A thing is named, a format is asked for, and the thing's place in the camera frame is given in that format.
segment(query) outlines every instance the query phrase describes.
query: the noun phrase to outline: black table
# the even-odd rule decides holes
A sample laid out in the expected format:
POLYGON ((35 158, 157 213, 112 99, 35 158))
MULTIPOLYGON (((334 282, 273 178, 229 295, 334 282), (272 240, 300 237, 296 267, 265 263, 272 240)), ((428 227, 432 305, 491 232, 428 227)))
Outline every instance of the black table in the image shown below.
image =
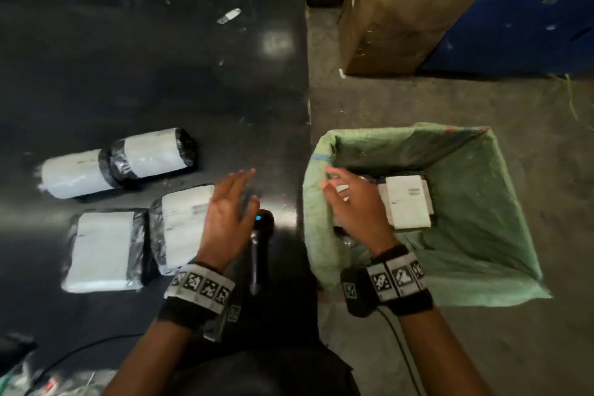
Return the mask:
MULTIPOLYGON (((253 187, 276 218, 271 279, 307 264, 299 241, 310 153, 305 0, 4 0, 0 4, 0 333, 33 334, 36 365, 112 335, 142 333, 169 282, 139 292, 61 290, 71 217, 145 207, 168 192, 257 169, 253 187), (241 8, 225 25, 216 20, 241 8), (58 200, 36 189, 43 160, 117 138, 183 127, 200 167, 138 191, 58 200)), ((115 368, 134 340, 64 363, 115 368)))

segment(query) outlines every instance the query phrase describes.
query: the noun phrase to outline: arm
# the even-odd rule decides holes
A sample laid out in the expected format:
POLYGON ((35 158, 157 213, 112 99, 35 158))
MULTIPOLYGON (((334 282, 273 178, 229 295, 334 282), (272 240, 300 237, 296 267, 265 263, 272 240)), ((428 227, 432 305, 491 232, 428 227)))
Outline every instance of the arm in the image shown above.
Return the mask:
MULTIPOLYGON (((230 174, 216 185, 206 213, 198 254, 193 261, 222 274, 248 243, 260 203, 255 196, 252 197, 246 214, 241 219, 239 198, 245 183, 254 173, 255 171, 251 170, 248 173, 240 171, 230 174)), ((184 322, 180 323, 172 318, 203 316, 204 312, 204 309, 191 302, 167 298, 161 314, 126 357, 103 392, 103 396, 161 394, 192 337, 193 330, 188 326, 201 321, 184 319, 184 322), (171 316, 171 312, 165 313, 165 310, 171 309, 176 310, 176 316, 171 316)))
MULTIPOLYGON (((403 248, 394 237, 376 185, 345 169, 328 167, 327 171, 338 177, 322 182, 324 197, 348 234, 365 244, 376 260, 394 252, 395 246, 403 248), (339 185, 349 188, 339 195, 339 185)), ((427 294, 427 298, 429 307, 431 297, 427 294)), ((492 396, 437 308, 398 319, 429 396, 492 396)))

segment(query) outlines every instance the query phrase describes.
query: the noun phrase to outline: floor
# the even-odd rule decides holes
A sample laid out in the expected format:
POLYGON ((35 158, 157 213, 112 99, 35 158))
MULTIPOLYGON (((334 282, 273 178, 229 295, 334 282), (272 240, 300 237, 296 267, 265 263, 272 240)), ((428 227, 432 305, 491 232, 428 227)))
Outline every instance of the floor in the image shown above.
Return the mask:
MULTIPOLYGON (((571 83, 574 115, 567 85, 552 78, 343 79, 337 17, 338 10, 312 10, 308 21, 312 144, 330 129, 491 126, 554 299, 442 311, 496 394, 594 394, 594 84, 571 83)), ((322 304, 320 326, 362 395, 414 394, 379 315, 361 320, 322 304)))

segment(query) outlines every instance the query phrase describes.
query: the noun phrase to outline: cable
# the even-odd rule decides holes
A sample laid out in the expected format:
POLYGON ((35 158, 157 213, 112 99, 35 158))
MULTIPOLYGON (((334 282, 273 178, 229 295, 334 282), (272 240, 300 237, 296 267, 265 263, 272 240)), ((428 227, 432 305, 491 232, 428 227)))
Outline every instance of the cable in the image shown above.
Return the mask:
POLYGON ((25 394, 23 396, 28 396, 32 392, 34 392, 35 387, 41 383, 41 380, 43 379, 43 377, 45 375, 47 375, 47 373, 51 369, 55 368, 57 365, 59 365, 60 363, 62 363, 64 360, 69 359, 70 357, 72 357, 76 353, 78 353, 80 351, 83 351, 85 349, 88 349, 90 347, 97 346, 98 344, 111 341, 111 340, 123 340, 125 338, 137 338, 137 337, 142 337, 143 335, 144 335, 144 333, 142 333, 142 334, 114 335, 113 337, 107 337, 107 338, 104 338, 103 340, 97 340, 97 341, 93 341, 91 343, 84 344, 81 347, 78 347, 78 348, 70 351, 68 354, 63 355, 61 358, 59 358, 58 360, 56 360, 55 362, 53 362, 52 364, 50 364, 49 366, 47 366, 43 371, 41 371, 41 374, 33 381, 33 384, 31 385, 31 387, 25 392, 25 394))
POLYGON ((400 352, 402 354, 402 358, 405 359, 406 368, 408 368, 409 375, 411 376, 412 384, 415 386, 415 391, 418 394, 418 396, 422 396, 422 393, 420 392, 419 386, 416 383, 415 376, 414 376, 414 374, 412 374, 411 364, 409 363, 408 358, 406 357, 405 349, 402 346, 402 342, 400 341, 400 338, 398 337, 398 334, 396 333, 396 329, 394 329, 394 326, 392 325, 390 319, 388 318, 388 316, 382 310, 380 310, 380 308, 376 308, 376 311, 378 311, 380 313, 380 315, 384 317, 385 321, 390 326, 390 329, 392 329, 392 333, 394 334, 394 337, 396 338, 396 341, 398 342, 398 347, 400 348, 400 352))

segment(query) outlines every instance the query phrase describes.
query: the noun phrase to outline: clear plastic wrap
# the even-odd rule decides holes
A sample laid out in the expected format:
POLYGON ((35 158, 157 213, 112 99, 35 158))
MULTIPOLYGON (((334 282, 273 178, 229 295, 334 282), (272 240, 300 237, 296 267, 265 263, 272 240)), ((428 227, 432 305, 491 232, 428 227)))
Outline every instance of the clear plastic wrap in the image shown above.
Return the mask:
POLYGON ((111 172, 107 149, 49 158, 37 168, 35 176, 39 180, 37 188, 58 199, 120 187, 111 172))
POLYGON ((167 129, 117 140, 110 166, 117 179, 141 179, 196 165, 196 142, 184 129, 167 129))
POLYGON ((69 293, 138 290, 150 254, 147 211, 120 209, 76 215, 68 234, 62 289, 69 293))
POLYGON ((173 275, 198 251, 214 185, 169 193, 148 209, 150 245, 159 272, 173 275))

